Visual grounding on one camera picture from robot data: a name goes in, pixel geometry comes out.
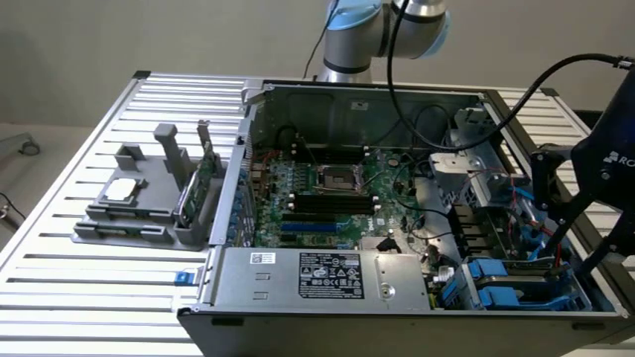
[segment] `power supply label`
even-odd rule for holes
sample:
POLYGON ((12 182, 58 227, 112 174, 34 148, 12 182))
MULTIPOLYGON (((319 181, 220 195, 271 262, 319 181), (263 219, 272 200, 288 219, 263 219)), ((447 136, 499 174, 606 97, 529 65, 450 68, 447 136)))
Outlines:
POLYGON ((363 299, 359 254, 300 253, 298 292, 304 299, 363 299))

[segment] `blue pcie slot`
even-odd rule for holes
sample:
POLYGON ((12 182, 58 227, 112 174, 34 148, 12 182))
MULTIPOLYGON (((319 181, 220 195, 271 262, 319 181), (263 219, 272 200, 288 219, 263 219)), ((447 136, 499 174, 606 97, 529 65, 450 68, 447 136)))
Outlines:
POLYGON ((284 223, 280 226, 283 232, 322 232, 322 233, 336 233, 338 225, 303 225, 298 223, 284 223))

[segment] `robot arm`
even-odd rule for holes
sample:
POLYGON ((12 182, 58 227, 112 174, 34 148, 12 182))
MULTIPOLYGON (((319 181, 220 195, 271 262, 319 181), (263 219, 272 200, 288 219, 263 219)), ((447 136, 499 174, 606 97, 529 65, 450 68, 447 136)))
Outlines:
MULTIPOLYGON (((369 83, 374 57, 389 52, 394 22, 405 0, 332 1, 327 13, 323 82, 369 83)), ((411 0, 397 40, 395 57, 417 59, 434 54, 446 40, 451 20, 443 0, 411 0)))
POLYGON ((615 64, 629 69, 598 124, 587 138, 574 147, 543 145, 533 153, 533 185, 537 207, 549 212, 559 227, 545 247, 553 254, 571 225, 595 201, 622 211, 621 218, 578 273, 587 274, 605 260, 635 255, 635 69, 630 58, 615 64), (557 169, 571 160, 579 192, 563 202, 557 187, 557 169))

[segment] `motherboard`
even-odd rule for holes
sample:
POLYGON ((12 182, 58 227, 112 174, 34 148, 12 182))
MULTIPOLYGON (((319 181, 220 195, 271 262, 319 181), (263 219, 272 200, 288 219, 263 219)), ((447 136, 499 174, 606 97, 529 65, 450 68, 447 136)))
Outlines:
POLYGON ((419 217, 406 207, 419 207, 411 171, 401 170, 413 162, 381 150, 306 154, 272 151, 254 163, 255 245, 369 249, 406 233, 419 217))

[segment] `slotted aluminum surface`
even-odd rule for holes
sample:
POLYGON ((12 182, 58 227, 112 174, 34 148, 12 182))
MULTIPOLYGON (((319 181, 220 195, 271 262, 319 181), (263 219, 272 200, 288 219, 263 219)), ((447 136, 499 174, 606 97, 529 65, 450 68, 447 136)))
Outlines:
MULTIPOLYGON (((160 122, 176 124, 179 145, 200 157, 196 121, 210 120, 215 150, 230 158, 243 82, 154 74, 126 87, 0 253, 0 356, 200 356, 172 312, 194 301, 196 288, 176 288, 172 281, 178 271, 204 263, 206 253, 75 244, 70 235, 112 174, 120 144, 138 142, 146 154, 162 154, 152 137, 160 122)), ((501 90, 510 106, 522 93, 501 90)), ((586 135, 567 107, 541 93, 519 120, 537 144, 574 144, 586 135)), ((559 174, 574 193, 571 166, 559 174)), ((599 205, 587 213, 609 231, 617 214, 599 205)))

